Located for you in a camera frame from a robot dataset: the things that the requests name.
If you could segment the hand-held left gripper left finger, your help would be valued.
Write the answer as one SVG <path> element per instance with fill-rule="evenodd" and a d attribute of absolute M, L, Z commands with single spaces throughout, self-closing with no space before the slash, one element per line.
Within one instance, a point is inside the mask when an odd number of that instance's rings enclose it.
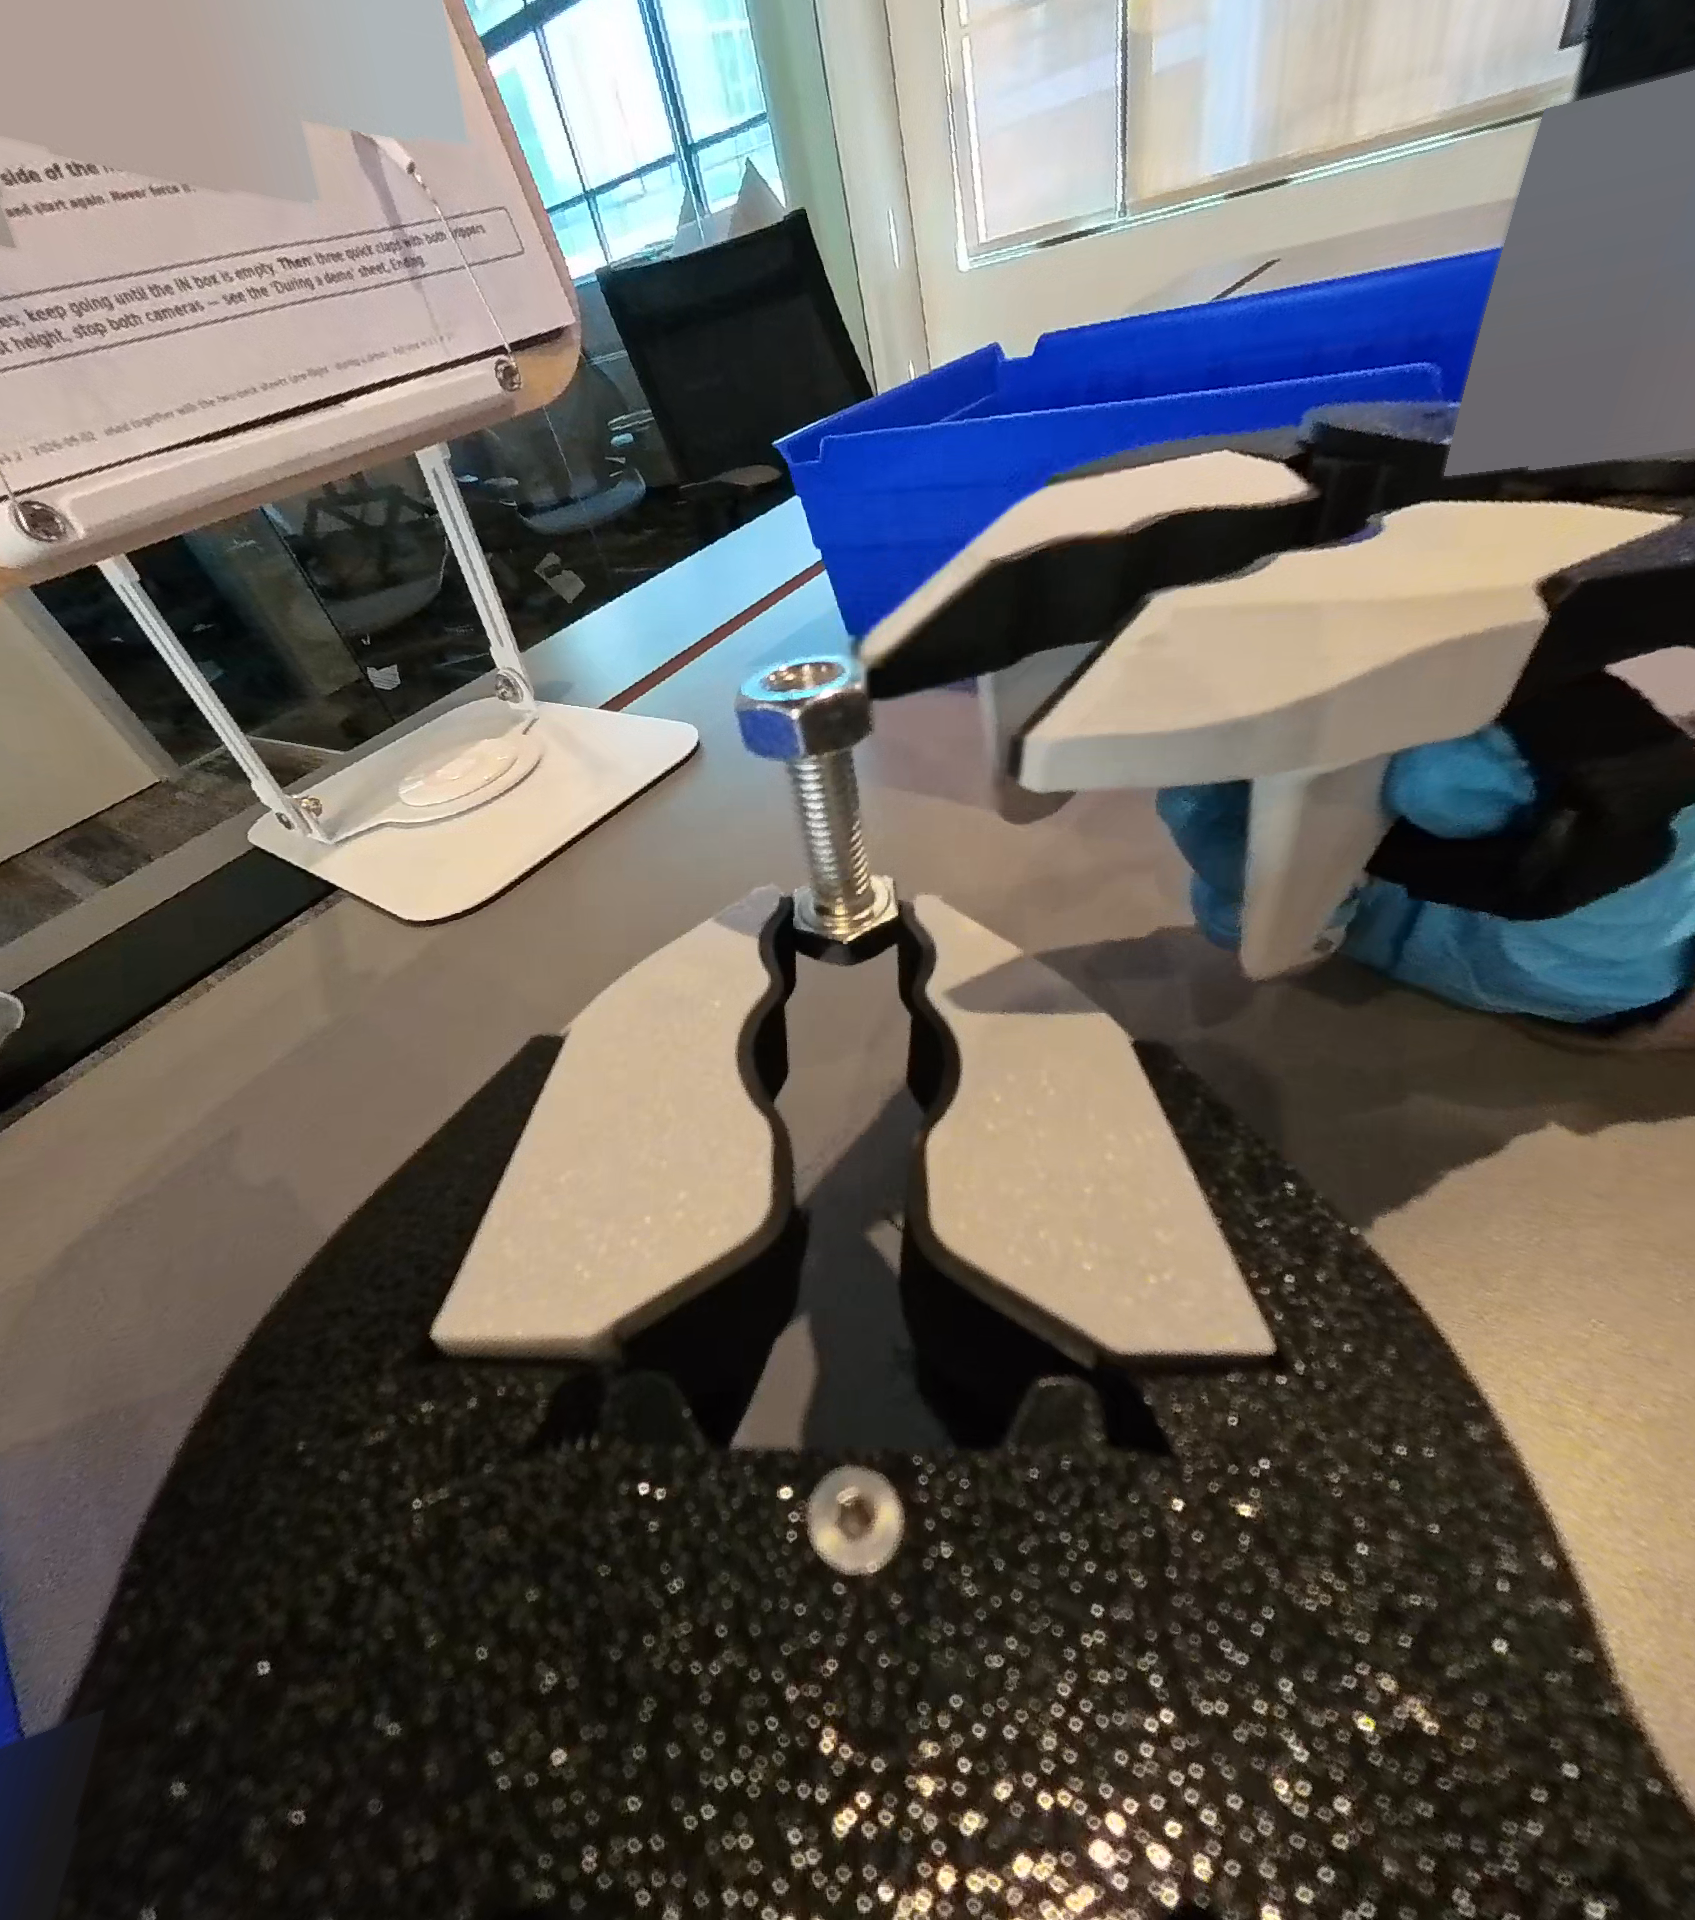
<path fill-rule="evenodd" d="M 791 902 L 760 886 L 593 996 L 438 1310 L 439 1352 L 617 1357 L 762 1257 L 791 1217 L 790 994 Z"/>

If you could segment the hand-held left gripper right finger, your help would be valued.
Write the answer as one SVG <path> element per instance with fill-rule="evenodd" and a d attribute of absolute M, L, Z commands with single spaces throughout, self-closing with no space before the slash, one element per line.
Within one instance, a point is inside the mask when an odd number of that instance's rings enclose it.
<path fill-rule="evenodd" d="M 906 1231 L 1082 1362 L 1264 1362 L 1275 1337 L 1119 1021 L 946 900 L 906 906 Z"/>

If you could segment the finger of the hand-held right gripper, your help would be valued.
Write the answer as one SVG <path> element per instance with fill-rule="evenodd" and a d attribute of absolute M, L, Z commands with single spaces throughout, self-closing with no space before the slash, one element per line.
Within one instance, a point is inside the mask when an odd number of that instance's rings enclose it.
<path fill-rule="evenodd" d="M 1317 529 L 1307 479 L 1234 449 L 1050 483 L 871 627 L 869 692 L 895 701 L 1100 645 L 1153 595 L 1224 580 Z"/>
<path fill-rule="evenodd" d="M 1505 706 L 1541 586 L 1676 517 L 1568 502 L 1434 502 L 1359 541 L 1163 591 L 1020 730 L 1034 793 L 1248 782 L 1237 963 L 1308 968 L 1387 830 L 1393 754 Z"/>

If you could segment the silver hex nut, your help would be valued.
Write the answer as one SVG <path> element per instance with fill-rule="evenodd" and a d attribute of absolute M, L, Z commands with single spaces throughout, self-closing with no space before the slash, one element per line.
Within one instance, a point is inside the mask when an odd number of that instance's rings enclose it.
<path fill-rule="evenodd" d="M 882 940 L 898 922 L 898 904 L 889 878 L 872 876 L 858 895 L 831 897 L 816 885 L 791 897 L 793 934 L 809 946 L 865 946 Z"/>

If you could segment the silver hex bolt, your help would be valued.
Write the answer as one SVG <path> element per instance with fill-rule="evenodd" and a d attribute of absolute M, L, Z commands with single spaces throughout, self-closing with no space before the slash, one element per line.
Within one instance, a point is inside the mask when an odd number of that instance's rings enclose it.
<path fill-rule="evenodd" d="M 786 768 L 810 885 L 835 900 L 871 886 L 855 749 L 872 732 L 865 671 L 852 653 L 784 660 L 737 695 L 739 736 Z"/>

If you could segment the person's right hand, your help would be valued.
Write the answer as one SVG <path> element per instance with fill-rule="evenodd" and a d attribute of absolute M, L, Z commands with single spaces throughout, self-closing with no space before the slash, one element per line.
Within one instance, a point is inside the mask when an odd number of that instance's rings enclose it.
<path fill-rule="evenodd" d="M 1392 758 L 1387 808 L 1454 849 L 1523 827 L 1536 780 L 1501 726 Z M 1695 802 L 1647 878 L 1580 910 L 1511 922 L 1369 879 L 1337 917 L 1338 956 L 1443 1002 L 1580 1028 L 1644 1019 L 1695 987 Z"/>

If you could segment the wooden board document stand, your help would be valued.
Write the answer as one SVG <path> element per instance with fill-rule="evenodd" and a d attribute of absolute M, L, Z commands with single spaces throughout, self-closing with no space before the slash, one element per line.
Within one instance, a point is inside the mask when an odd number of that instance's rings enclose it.
<path fill-rule="evenodd" d="M 455 483 L 452 443 L 549 407 L 569 388 L 579 362 L 581 321 L 575 348 L 506 351 L 491 366 L 457 366 L 44 491 L 9 494 L 0 498 L 0 598 L 97 569 L 258 797 L 250 828 L 256 849 L 408 925 L 458 918 L 665 780 L 698 747 L 690 723 L 551 702 L 534 690 Z M 401 458 L 418 464 L 472 595 L 493 690 L 462 695 L 305 793 L 290 793 L 187 656 L 133 558 L 158 541 Z"/>

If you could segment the black office chair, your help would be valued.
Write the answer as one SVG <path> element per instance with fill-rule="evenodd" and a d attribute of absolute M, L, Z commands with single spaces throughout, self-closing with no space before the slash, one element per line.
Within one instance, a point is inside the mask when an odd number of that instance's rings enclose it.
<path fill-rule="evenodd" d="M 875 394 L 802 209 L 598 286 L 685 485 L 781 474 L 781 437 Z"/>

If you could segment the grey office chair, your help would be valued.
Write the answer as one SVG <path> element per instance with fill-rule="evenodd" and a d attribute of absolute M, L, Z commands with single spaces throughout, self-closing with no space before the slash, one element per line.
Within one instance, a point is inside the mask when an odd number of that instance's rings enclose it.
<path fill-rule="evenodd" d="M 537 537 L 596 533 L 646 503 L 648 486 L 631 460 L 626 416 L 537 411 L 519 423 L 509 472 L 517 512 Z"/>

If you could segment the printed instruction sheet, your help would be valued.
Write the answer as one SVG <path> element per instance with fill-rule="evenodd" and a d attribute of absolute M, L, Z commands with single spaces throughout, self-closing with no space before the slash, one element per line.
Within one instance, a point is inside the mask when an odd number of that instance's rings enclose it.
<path fill-rule="evenodd" d="M 470 4 L 0 4 L 0 498 L 575 344 Z"/>

